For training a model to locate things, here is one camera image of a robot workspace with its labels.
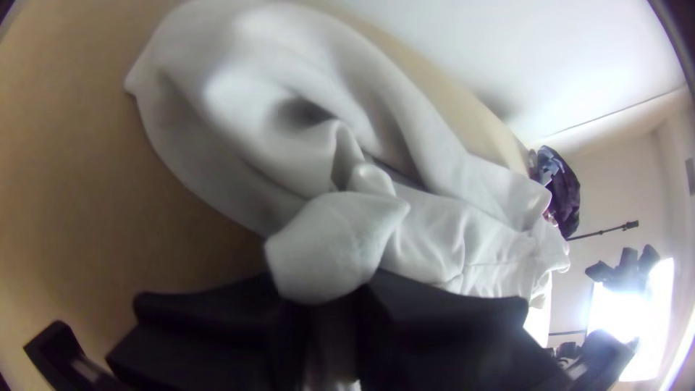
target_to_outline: window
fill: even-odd
[[[587,332],[603,329],[623,343],[639,339],[622,382],[657,376],[668,337],[673,291],[673,260],[659,261],[649,273],[644,294],[617,293],[594,284]]]

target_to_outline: black stand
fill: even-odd
[[[609,230],[600,230],[600,231],[592,232],[592,233],[586,234],[586,235],[579,235],[579,236],[570,237],[569,239],[567,239],[567,241],[569,242],[571,240],[584,239],[585,237],[603,235],[606,232],[616,231],[616,230],[620,230],[620,229],[622,229],[623,231],[627,231],[627,230],[630,230],[632,228],[637,228],[637,227],[639,227],[639,220],[636,220],[634,222],[626,222],[625,224],[623,224],[619,227],[613,227]]]

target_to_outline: beige wall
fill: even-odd
[[[54,319],[103,361],[136,292],[261,268],[258,239],[187,191],[122,83],[174,1],[26,1],[0,41],[0,371],[48,386],[23,345]]]
[[[640,135],[576,158],[568,163],[581,183],[581,235],[639,220],[638,228],[570,242],[572,267],[553,276],[550,332],[586,328],[592,280],[584,269],[598,260],[618,264],[623,247],[641,251],[653,245],[670,255],[666,241],[667,196],[663,165],[654,133]],[[551,337],[549,346],[583,342],[583,335]],[[618,384],[616,390],[632,390]]]

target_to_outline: white ceiling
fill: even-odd
[[[646,0],[334,0],[447,70],[525,143],[684,84]]]

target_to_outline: white towel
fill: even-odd
[[[454,293],[531,299],[569,265],[542,218],[550,193],[470,155],[396,64],[329,15],[188,2],[126,89],[174,174],[268,237],[286,298],[323,303],[382,267]]]

